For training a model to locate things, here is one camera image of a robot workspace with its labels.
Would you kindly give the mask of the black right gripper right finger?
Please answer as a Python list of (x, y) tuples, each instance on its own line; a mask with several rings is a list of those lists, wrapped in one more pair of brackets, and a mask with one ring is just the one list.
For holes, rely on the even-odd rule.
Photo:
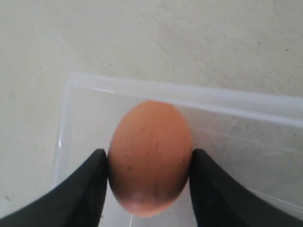
[(295, 218), (262, 200), (228, 175), (204, 150), (195, 149), (189, 176), (199, 227), (301, 227)]

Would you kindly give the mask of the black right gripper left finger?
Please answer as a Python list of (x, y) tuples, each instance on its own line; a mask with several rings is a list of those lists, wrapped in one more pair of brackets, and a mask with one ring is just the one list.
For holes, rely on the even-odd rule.
[(62, 183), (0, 220), (2, 227), (97, 227), (107, 191), (107, 157), (96, 149)]

